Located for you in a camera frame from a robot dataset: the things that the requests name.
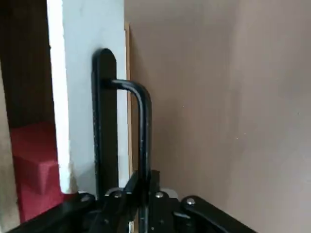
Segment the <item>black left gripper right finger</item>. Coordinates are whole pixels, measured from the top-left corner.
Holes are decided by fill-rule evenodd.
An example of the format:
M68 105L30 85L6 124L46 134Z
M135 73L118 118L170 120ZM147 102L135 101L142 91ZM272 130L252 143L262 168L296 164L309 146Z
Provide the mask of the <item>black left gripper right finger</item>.
M199 196L172 198L152 170L149 188L149 233L254 233L255 231Z

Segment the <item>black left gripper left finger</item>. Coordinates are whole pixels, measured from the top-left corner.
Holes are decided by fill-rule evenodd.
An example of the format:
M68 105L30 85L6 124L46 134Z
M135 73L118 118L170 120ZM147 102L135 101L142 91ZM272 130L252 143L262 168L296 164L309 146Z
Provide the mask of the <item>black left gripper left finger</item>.
M140 178L135 171L124 188L100 199L77 194L11 230L13 233L127 233L138 209Z

